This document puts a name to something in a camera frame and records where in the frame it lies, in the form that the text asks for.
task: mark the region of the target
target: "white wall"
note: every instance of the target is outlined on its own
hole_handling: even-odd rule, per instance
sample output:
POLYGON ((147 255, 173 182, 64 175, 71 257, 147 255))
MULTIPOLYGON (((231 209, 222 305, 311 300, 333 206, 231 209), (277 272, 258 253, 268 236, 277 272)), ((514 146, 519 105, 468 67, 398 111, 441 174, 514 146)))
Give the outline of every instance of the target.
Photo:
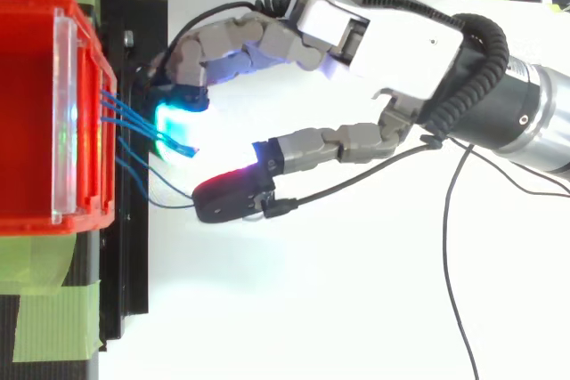
MULTIPOLYGON (((168 1, 172 37, 198 13, 232 0, 168 1)), ((555 52, 541 49, 543 38, 557 35, 552 26, 533 30, 538 12, 521 20, 504 3, 486 9, 514 53, 555 52)), ((332 85, 294 66, 210 93, 250 141, 376 120, 381 110, 370 88, 332 85)), ((444 194, 460 154, 448 144, 271 221, 206 225, 192 211, 151 208, 151 313, 129 320, 125 336, 110 343, 101 380, 472 378, 441 256, 444 194)), ((497 162, 529 188, 556 190, 497 162)), ((368 167, 331 164, 281 177, 279 196, 302 197, 368 167)), ((188 177, 199 171, 169 173, 191 186, 188 177)), ((163 200, 177 202, 156 186, 163 200)), ((570 377, 569 203, 526 196, 468 161, 452 201, 449 257, 481 378, 570 377)))

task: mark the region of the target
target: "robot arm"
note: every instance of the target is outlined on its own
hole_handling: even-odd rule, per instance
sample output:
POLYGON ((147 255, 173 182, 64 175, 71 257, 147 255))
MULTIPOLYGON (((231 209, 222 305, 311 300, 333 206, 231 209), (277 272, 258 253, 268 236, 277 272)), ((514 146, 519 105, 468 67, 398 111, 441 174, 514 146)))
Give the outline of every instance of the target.
POLYGON ((201 221, 286 214, 296 206, 274 199, 274 176, 390 158, 413 125, 435 136, 433 147, 456 136, 570 177, 570 78, 509 57, 504 34, 483 17, 453 18, 415 0, 297 0, 288 20, 251 12, 190 31, 167 75, 181 104, 204 109, 208 85, 283 62, 356 75, 392 100, 377 124, 255 143, 256 164, 196 188, 201 221))

